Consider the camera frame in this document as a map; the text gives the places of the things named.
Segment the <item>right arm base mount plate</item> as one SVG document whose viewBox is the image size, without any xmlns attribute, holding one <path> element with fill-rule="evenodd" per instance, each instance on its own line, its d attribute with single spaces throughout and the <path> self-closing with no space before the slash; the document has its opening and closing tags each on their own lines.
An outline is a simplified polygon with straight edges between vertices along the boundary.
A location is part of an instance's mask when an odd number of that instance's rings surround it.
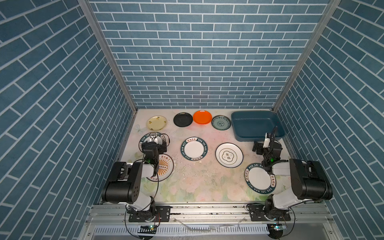
<svg viewBox="0 0 384 240">
<path fill-rule="evenodd" d="M 288 210 L 280 210 L 272 206 L 247 205 L 246 209 L 249 211 L 252 222 L 275 222 L 277 220 L 288 222 L 291 220 Z"/>
</svg>

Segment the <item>orange sunburst plate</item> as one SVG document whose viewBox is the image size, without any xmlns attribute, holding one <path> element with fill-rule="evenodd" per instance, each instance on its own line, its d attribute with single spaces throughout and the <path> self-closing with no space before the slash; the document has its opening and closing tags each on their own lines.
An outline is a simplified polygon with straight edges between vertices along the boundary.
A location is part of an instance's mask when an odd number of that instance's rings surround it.
<svg viewBox="0 0 384 240">
<path fill-rule="evenodd" d="M 151 182 L 161 182 L 166 180 L 174 170 L 174 161 L 173 159 L 166 154 L 162 154 L 159 157 L 159 170 L 158 174 L 154 177 L 147 178 Z"/>
</svg>

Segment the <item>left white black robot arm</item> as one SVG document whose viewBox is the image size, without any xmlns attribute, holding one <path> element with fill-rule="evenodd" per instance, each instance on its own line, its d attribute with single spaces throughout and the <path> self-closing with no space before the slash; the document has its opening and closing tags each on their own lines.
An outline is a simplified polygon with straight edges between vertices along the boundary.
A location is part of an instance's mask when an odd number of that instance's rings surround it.
<svg viewBox="0 0 384 240">
<path fill-rule="evenodd" d="M 167 151 L 167 143 L 142 143 L 143 158 L 128 164 L 115 162 L 102 190 L 102 201 L 125 204 L 129 213 L 153 216 L 155 198 L 141 193 L 142 178 L 160 180 L 160 155 Z"/>
</svg>

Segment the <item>white flower outline plate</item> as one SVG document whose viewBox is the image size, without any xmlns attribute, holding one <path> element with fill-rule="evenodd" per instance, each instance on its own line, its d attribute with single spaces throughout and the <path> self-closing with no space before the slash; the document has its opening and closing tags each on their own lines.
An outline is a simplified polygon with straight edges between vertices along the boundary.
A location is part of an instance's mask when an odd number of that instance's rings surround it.
<svg viewBox="0 0 384 240">
<path fill-rule="evenodd" d="M 219 164 L 226 168 L 237 168 L 244 160 L 242 150 L 235 144 L 223 143 L 215 151 Z"/>
</svg>

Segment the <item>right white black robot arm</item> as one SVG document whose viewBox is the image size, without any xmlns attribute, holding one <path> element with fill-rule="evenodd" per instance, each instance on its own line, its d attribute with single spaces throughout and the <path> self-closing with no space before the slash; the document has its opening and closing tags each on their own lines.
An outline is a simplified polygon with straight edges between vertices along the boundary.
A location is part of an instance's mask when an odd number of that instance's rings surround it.
<svg viewBox="0 0 384 240">
<path fill-rule="evenodd" d="M 254 142 L 253 151 L 263 156 L 261 169 L 272 180 L 276 176 L 289 177 L 291 180 L 289 188 L 267 198 L 263 209 L 265 215 L 283 214 L 302 203 L 332 199 L 333 188 L 321 164 L 298 159 L 282 160 L 282 149 L 282 145 L 277 142 Z"/>
</svg>

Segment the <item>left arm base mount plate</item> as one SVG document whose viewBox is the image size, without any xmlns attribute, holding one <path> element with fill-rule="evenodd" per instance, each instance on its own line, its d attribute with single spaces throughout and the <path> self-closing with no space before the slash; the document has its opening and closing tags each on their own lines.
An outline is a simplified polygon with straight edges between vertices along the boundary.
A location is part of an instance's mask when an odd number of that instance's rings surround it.
<svg viewBox="0 0 384 240">
<path fill-rule="evenodd" d="M 169 222 L 170 206 L 152 206 L 149 210 L 136 211 L 128 208 L 129 223 L 150 223 L 150 222 Z"/>
</svg>

